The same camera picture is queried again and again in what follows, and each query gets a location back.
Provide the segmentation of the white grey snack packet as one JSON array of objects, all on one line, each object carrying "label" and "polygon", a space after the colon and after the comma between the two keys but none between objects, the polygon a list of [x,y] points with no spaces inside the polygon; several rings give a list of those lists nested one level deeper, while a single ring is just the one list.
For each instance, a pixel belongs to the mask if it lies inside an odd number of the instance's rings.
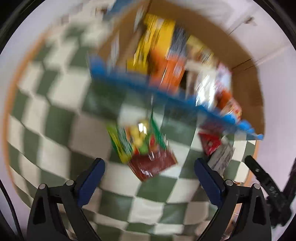
[{"label": "white grey snack packet", "polygon": [[221,144],[210,157],[208,165],[213,171],[216,171],[223,177],[233,154],[234,148],[230,144]]}]

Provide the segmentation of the white silver snack packet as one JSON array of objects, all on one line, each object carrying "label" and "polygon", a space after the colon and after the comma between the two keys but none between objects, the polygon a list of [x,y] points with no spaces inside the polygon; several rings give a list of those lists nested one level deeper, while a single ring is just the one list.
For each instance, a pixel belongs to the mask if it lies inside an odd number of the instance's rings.
[{"label": "white silver snack packet", "polygon": [[216,71],[201,70],[197,75],[194,91],[196,106],[202,105],[206,109],[213,109],[215,107]]}]

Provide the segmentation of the yellow snack packet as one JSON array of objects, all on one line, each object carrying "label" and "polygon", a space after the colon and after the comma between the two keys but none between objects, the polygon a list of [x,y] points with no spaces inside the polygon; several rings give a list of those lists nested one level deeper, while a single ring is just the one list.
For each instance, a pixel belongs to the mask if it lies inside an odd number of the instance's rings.
[{"label": "yellow snack packet", "polygon": [[157,49],[166,56],[171,47],[176,22],[147,14],[144,18],[145,32],[138,42],[134,56],[126,61],[127,71],[147,75],[149,72],[149,55]]}]

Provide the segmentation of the red silver snack packet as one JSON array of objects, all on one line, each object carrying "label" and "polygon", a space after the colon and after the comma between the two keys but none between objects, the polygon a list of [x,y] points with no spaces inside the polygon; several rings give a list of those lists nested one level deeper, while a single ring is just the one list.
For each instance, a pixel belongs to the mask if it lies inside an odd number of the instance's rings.
[{"label": "red silver snack packet", "polygon": [[232,73],[226,65],[218,62],[215,77],[215,97],[218,98],[222,92],[232,93]]}]

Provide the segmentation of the colourful candy bag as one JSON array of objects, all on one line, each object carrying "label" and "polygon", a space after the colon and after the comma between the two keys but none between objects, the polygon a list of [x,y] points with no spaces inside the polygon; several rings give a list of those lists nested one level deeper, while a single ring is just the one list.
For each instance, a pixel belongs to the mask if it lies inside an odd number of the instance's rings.
[{"label": "colourful candy bag", "polygon": [[168,148],[168,142],[151,115],[132,125],[107,126],[112,146],[122,163],[128,163],[133,156],[157,153]]}]

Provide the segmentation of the yellow biscuit ball packet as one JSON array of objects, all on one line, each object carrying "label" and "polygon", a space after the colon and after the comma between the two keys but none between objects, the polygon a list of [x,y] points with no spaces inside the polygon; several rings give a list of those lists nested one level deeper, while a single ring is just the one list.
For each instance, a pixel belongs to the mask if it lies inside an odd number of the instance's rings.
[{"label": "yellow biscuit ball packet", "polygon": [[190,64],[200,64],[209,68],[216,69],[218,60],[214,52],[208,48],[202,41],[191,35],[187,42],[187,60],[186,67]]}]

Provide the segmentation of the orange red snack packet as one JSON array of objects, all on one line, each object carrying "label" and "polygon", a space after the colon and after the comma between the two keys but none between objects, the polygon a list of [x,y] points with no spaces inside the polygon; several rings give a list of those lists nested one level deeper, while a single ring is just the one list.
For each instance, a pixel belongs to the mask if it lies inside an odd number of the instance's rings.
[{"label": "orange red snack packet", "polygon": [[232,114],[236,121],[239,121],[242,116],[242,109],[239,103],[234,99],[231,92],[227,89],[222,89],[216,94],[217,108],[222,114]]}]

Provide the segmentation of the green white checkered mat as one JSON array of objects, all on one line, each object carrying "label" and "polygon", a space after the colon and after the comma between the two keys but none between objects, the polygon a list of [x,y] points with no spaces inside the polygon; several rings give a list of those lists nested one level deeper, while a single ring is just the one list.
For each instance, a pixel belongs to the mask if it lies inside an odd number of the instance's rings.
[{"label": "green white checkered mat", "polygon": [[141,182],[121,163],[106,125],[134,123],[149,109],[136,93],[91,80],[87,54],[105,35],[98,22],[72,23],[50,28],[35,43],[6,113],[17,193],[31,206],[41,183],[62,185],[100,157],[106,172],[83,211],[103,240],[196,240],[216,211],[193,170],[203,157],[198,130],[157,105],[154,120],[177,165]]}]

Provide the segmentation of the black silver striped packet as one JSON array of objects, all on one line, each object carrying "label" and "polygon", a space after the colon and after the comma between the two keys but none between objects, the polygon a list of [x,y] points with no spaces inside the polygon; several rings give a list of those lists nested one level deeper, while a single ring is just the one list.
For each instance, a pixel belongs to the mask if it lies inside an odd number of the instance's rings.
[{"label": "black silver striped packet", "polygon": [[187,57],[187,40],[189,35],[184,28],[176,26],[171,40],[169,56]]}]

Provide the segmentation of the small red packet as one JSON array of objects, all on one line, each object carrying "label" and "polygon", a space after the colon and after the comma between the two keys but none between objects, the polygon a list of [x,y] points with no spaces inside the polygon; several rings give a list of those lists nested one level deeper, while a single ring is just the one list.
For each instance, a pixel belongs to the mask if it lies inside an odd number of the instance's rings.
[{"label": "small red packet", "polygon": [[204,153],[207,156],[212,155],[222,144],[221,138],[212,133],[198,133]]}]

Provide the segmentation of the cardboard box blue rim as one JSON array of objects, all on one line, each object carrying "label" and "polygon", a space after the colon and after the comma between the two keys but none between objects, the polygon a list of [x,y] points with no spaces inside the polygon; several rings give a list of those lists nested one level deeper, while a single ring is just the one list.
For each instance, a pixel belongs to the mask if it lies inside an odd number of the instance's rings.
[{"label": "cardboard box blue rim", "polygon": [[[185,65],[176,94],[149,85],[150,60],[147,75],[127,71],[126,61],[134,56],[145,32],[144,18],[147,14],[174,20],[175,27],[184,28],[189,37],[193,35],[202,41],[214,52],[218,62],[228,67],[232,73],[232,96],[242,109],[239,121],[232,114],[222,114],[217,108],[216,98],[213,109],[195,104],[197,75],[201,70],[215,70],[213,68],[197,63]],[[170,1],[139,1],[125,6],[115,19],[110,35],[89,56],[89,68],[95,80],[114,87],[116,91],[162,105],[169,119],[184,121],[213,133],[240,134],[248,140],[262,140],[264,137],[263,99],[253,59],[224,30],[188,8]]]}]

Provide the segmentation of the dark red snack packet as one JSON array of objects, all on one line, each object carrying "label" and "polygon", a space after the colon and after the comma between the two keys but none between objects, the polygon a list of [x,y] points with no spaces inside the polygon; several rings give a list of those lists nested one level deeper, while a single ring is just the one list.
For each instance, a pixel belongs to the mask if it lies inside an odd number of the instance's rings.
[{"label": "dark red snack packet", "polygon": [[175,155],[168,149],[149,152],[146,155],[134,155],[128,166],[142,182],[176,165]]}]

